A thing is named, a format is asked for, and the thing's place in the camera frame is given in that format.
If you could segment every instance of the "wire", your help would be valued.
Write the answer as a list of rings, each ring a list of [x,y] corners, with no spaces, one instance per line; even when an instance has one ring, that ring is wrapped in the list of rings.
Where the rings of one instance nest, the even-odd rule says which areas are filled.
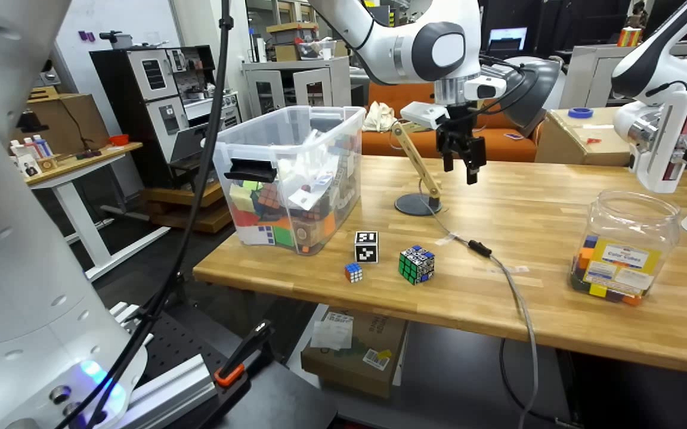
[[[229,16],[229,0],[221,0],[221,19],[220,19],[220,28],[221,28],[221,42],[220,42],[220,67],[216,67],[216,87],[214,93],[223,90],[223,73],[227,73],[227,48],[229,48],[229,30],[233,25],[233,19]],[[73,411],[68,411],[56,427],[68,427],[72,422],[77,422],[77,416],[81,416],[81,411],[99,396],[90,420],[85,422],[89,427],[93,427],[99,416],[103,416],[103,408],[115,389],[115,384],[121,379],[121,373],[126,371],[126,367],[132,365],[132,359],[136,358],[138,348],[146,344],[146,336],[152,330],[166,298],[180,285],[184,276],[180,276],[180,263],[197,218],[197,209],[203,203],[203,191],[208,186],[208,177],[209,177],[209,159],[216,145],[216,133],[220,133],[220,122],[221,122],[221,97],[213,97],[213,115],[208,122],[208,130],[206,130],[206,148],[203,148],[203,158],[201,158],[201,170],[197,170],[197,180],[196,180],[196,203],[190,204],[189,212],[189,222],[186,228],[180,234],[180,241],[177,245],[177,258],[172,259],[172,267],[165,276],[165,283],[157,289],[157,292],[152,296],[152,299],[146,305],[146,314],[140,319],[140,323],[136,327],[136,330],[132,334],[129,344],[123,346],[123,351],[120,352],[120,358],[111,363],[111,367],[108,369],[105,379],[77,406]]]
[[[513,390],[511,379],[507,379],[507,371],[505,371],[505,346],[507,346],[507,341],[501,339],[499,369],[501,369],[503,389],[505,389],[507,398],[518,406],[518,410],[525,410],[525,402],[523,402],[523,400],[518,398],[518,392]],[[537,410],[529,410],[529,414],[537,416],[537,420],[542,420],[542,422],[548,422],[548,425],[569,427],[569,425],[565,425],[559,414],[543,414],[543,411],[537,411]]]
[[[650,90],[646,90],[646,97],[654,97],[655,93],[660,93],[660,90],[666,90],[666,87],[671,87],[671,85],[681,85],[685,90],[687,90],[687,80],[668,80],[668,83],[660,83],[660,85],[655,85],[655,87],[650,87]]]
[[[59,100],[56,105],[61,105],[61,110],[67,111],[67,117],[73,122],[84,150],[89,150],[89,140],[93,140],[93,139],[85,139],[85,135],[84,135],[81,123],[78,123],[78,120],[73,117],[73,111],[67,106],[67,103],[65,103],[61,97],[56,97],[56,100]]]
[[[463,247],[476,253],[479,258],[483,259],[491,259],[505,276],[507,282],[507,289],[511,289],[511,296],[513,296],[513,302],[516,302],[516,313],[518,313],[518,319],[525,323],[528,328],[528,341],[529,341],[529,352],[531,352],[531,396],[528,400],[528,406],[523,406],[520,410],[520,416],[518,416],[518,429],[523,429],[528,425],[528,414],[531,414],[531,408],[535,408],[535,400],[537,400],[537,392],[539,392],[539,354],[537,354],[537,339],[535,339],[535,327],[531,327],[531,316],[529,316],[529,307],[528,307],[528,299],[525,296],[520,292],[513,274],[507,271],[507,267],[497,258],[491,254],[491,251],[479,243],[479,241],[466,241],[460,237],[458,234],[452,234],[438,217],[437,212],[429,208],[431,212],[431,218],[438,224],[438,228],[452,237],[455,243],[460,243]]]

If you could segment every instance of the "rubik's cube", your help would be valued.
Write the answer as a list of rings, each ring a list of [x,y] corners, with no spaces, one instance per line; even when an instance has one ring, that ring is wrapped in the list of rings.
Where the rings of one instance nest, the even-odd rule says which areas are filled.
[[[419,245],[400,251],[399,274],[409,283],[425,283],[433,278],[433,253],[423,251]]]
[[[347,283],[358,283],[364,278],[363,264],[358,264],[358,263],[347,263],[343,267],[343,274],[345,274]]]

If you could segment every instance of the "clear plastic bin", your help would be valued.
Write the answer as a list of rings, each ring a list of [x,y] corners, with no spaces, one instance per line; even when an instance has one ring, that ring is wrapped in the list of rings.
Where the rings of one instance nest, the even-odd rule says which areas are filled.
[[[315,254],[359,199],[363,106],[283,106],[220,133],[214,167],[247,245]]]
[[[640,305],[678,245],[679,208],[635,191],[604,191],[588,204],[587,234],[573,259],[573,289]]]

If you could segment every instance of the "cardboard box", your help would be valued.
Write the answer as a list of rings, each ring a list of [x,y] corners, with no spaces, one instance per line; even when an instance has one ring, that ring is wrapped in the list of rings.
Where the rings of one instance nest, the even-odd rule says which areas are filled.
[[[591,120],[573,120],[551,110],[542,123],[535,161],[559,165],[630,165],[630,140],[612,130],[615,106],[594,106]]]
[[[275,60],[277,62],[297,62],[295,44],[275,44]]]
[[[363,313],[343,314],[353,314],[351,348],[306,348],[300,352],[300,367],[318,373],[321,384],[337,384],[367,396],[388,398],[407,322]],[[376,365],[367,365],[367,352],[388,354],[383,369],[376,369]]]
[[[47,129],[27,133],[15,129],[11,139],[41,133],[56,155],[81,152],[84,143],[89,148],[103,148],[108,143],[105,122],[90,96],[61,93],[47,100],[30,100],[27,111],[34,111]]]

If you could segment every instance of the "box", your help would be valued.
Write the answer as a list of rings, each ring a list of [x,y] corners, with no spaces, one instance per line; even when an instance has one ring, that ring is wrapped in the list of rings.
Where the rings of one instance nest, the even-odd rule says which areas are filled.
[[[630,140],[612,130],[615,106],[594,106],[591,120],[573,120],[551,110],[542,123],[535,161],[559,165],[630,165]]]
[[[289,22],[289,23],[268,25],[268,33],[271,33],[275,44],[295,44],[297,41],[315,41],[318,23]]]
[[[220,133],[214,167],[247,245],[315,254],[359,198],[363,106],[283,106]]]
[[[367,396],[388,398],[407,322],[364,313],[345,314],[353,314],[351,348],[306,348],[300,352],[300,367],[318,373],[321,384],[337,384]]]
[[[11,139],[41,133],[56,155],[81,152],[81,140],[85,140],[89,148],[103,148],[108,140],[105,122],[90,96],[61,93],[56,97],[29,100],[27,111],[34,111],[39,122],[47,129],[15,129]]]
[[[297,62],[295,44],[275,44],[275,60],[277,62]]]

